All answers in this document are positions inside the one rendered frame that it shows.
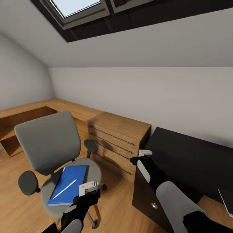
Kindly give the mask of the notebook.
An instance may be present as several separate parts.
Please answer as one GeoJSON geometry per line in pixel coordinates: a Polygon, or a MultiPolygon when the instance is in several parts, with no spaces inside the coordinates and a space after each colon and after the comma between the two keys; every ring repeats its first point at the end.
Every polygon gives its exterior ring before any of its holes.
{"type": "Polygon", "coordinates": [[[233,216],[233,193],[218,189],[229,216],[233,216]]]}

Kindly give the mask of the swivel chair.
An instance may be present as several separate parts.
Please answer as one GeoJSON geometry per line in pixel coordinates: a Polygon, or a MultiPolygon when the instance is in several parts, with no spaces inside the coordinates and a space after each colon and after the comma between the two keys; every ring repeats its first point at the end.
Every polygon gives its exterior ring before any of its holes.
{"type": "MultiPolygon", "coordinates": [[[[32,168],[43,176],[51,174],[40,189],[35,173],[23,172],[18,179],[20,190],[27,196],[40,193],[42,205],[47,214],[58,218],[56,226],[59,225],[64,211],[71,205],[48,206],[47,203],[65,164],[65,167],[86,166],[83,184],[98,181],[98,186],[87,189],[87,192],[96,191],[100,185],[103,185],[103,189],[106,190],[107,185],[101,183],[100,167],[90,159],[91,152],[97,152],[97,146],[92,140],[84,140],[84,145],[88,149],[87,158],[75,160],[81,151],[81,139],[71,112],[64,111],[40,117],[16,125],[14,129],[32,168]]],[[[92,229],[96,229],[97,221],[93,221],[89,212],[86,214],[92,224],[92,229]]]]}

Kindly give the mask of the pen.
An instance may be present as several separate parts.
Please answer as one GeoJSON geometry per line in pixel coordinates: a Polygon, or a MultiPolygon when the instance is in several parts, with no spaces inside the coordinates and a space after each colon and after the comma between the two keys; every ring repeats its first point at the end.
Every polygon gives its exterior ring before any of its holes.
{"type": "MultiPolygon", "coordinates": [[[[70,185],[71,184],[73,184],[73,183],[75,183],[77,180],[74,180],[72,183],[70,183],[70,185]]],[[[70,187],[70,185],[68,185],[68,187],[70,187]]],[[[65,191],[68,187],[66,187],[65,189],[63,189],[57,196],[59,196],[63,191],[65,191]]],[[[57,197],[57,196],[55,196],[54,197],[54,199],[57,197]]]]}

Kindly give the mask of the folder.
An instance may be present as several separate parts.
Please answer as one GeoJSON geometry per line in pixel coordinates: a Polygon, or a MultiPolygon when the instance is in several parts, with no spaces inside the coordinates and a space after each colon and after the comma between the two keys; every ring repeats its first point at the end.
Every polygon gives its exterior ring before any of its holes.
{"type": "Polygon", "coordinates": [[[79,196],[79,186],[83,184],[86,166],[70,166],[65,167],[56,184],[54,191],[47,203],[48,206],[62,206],[72,205],[73,199],[79,196]],[[71,184],[74,180],[75,183],[71,184]],[[68,187],[70,185],[70,187],[68,187]],[[63,189],[68,187],[59,196],[57,196],[63,189]],[[54,197],[57,196],[55,199],[54,197]]]}

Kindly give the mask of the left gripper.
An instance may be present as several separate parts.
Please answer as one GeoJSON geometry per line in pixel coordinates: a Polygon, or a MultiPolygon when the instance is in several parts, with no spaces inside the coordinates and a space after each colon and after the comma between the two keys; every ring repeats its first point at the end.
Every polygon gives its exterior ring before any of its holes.
{"type": "Polygon", "coordinates": [[[88,209],[90,206],[97,204],[98,199],[100,198],[100,189],[97,189],[96,191],[91,191],[85,194],[84,196],[77,196],[73,199],[73,203],[76,203],[80,200],[84,200],[87,203],[88,209]]]}

